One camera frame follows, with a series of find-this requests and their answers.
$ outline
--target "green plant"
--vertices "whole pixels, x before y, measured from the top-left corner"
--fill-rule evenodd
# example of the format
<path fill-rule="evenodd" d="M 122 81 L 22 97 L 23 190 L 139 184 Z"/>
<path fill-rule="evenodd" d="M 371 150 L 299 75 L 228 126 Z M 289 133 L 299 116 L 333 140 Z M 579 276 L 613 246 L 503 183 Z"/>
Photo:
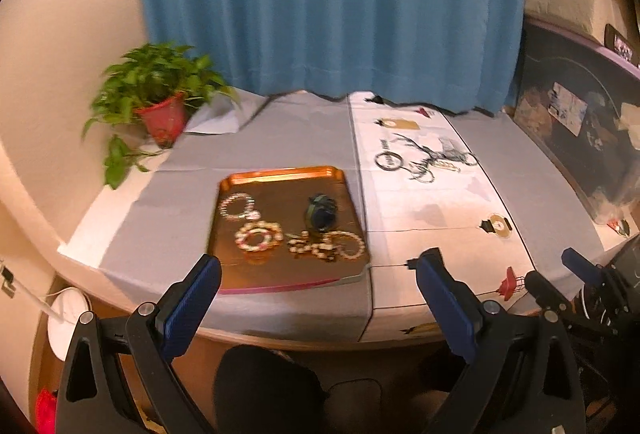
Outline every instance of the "green plant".
<path fill-rule="evenodd" d="M 239 102 L 234 88 L 211 69 L 209 56 L 189 58 L 185 56 L 189 49 L 192 46 L 147 43 L 123 55 L 123 63 L 106 68 L 103 74 L 108 78 L 92 101 L 92 116 L 82 128 L 82 138 L 96 122 L 112 127 L 136 124 L 141 121 L 137 109 L 159 104 L 176 94 L 183 94 L 189 115 L 218 93 Z M 140 160 L 160 154 L 133 149 L 117 134 L 111 137 L 107 150 L 104 184 L 113 189 L 120 186 L 133 166 L 148 172 Z"/>

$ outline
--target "blue gripper pad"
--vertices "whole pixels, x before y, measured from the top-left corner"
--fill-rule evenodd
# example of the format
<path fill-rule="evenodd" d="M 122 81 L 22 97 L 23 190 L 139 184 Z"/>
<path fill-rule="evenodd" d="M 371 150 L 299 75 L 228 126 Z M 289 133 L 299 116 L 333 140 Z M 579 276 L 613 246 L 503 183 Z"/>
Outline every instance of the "blue gripper pad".
<path fill-rule="evenodd" d="M 189 347 L 222 281 L 220 261 L 203 255 L 181 282 L 171 284 L 158 302 L 156 330 L 162 357 L 171 362 Z"/>
<path fill-rule="evenodd" d="M 473 300 L 478 299 L 466 284 L 455 281 L 444 268 L 437 248 L 422 253 L 415 270 L 415 279 L 449 349 L 471 364 L 478 350 L 476 333 L 482 327 L 482 315 L 473 306 Z"/>
<path fill-rule="evenodd" d="M 591 264 L 573 248 L 567 248 L 562 252 L 562 264 L 571 270 L 585 284 L 600 286 L 602 284 L 602 272 L 600 268 Z"/>

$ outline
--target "tray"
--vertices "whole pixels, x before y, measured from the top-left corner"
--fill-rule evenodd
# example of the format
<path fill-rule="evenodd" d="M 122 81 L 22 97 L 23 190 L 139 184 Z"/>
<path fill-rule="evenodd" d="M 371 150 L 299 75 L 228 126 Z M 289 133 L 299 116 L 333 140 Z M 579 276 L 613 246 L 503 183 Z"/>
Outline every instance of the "tray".
<path fill-rule="evenodd" d="M 369 251 L 356 260 L 325 262 L 306 254 L 289 252 L 288 237 L 265 252 L 247 253 L 235 244 L 236 231 L 246 221 L 229 221 L 220 215 L 221 202 L 236 192 L 255 200 L 261 220 L 279 223 L 284 234 L 299 235 L 305 229 L 304 215 L 309 198 L 322 193 L 338 207 L 337 230 L 353 232 L 366 242 L 344 172 L 331 166 L 289 168 L 232 174 L 220 182 L 207 253 L 222 264 L 220 293 L 263 293 L 307 289 L 316 286 L 356 282 L 369 264 Z M 228 206 L 231 214 L 242 211 L 243 201 Z"/>

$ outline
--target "plant pot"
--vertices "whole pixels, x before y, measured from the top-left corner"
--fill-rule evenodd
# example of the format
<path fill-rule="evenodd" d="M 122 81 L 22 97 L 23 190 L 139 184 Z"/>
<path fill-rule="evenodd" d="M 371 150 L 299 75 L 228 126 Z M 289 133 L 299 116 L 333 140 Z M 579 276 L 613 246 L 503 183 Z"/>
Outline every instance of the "plant pot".
<path fill-rule="evenodd" d="M 187 123 L 182 94 L 170 96 L 154 106 L 137 109 L 136 114 L 161 148 L 172 147 Z"/>

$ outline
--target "potted plant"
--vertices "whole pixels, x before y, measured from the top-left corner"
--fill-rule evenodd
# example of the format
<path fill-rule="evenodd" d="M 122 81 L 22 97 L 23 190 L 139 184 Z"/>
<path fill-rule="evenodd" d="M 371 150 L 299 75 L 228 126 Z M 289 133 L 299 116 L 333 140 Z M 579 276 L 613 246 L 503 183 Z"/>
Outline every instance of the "potted plant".
<path fill-rule="evenodd" d="M 160 148 L 169 148 L 202 104 L 216 94 L 236 99 L 234 88 L 211 69 L 209 56 L 184 55 L 191 48 L 147 43 L 123 55 L 123 63 L 109 66 L 104 71 L 108 78 L 91 104 L 92 117 L 84 124 L 82 138 L 95 122 L 112 127 L 142 122 Z M 114 134 L 104 161 L 105 185 L 113 189 L 120 186 L 132 166 L 145 172 L 148 169 L 140 160 L 155 154 L 132 149 Z"/>

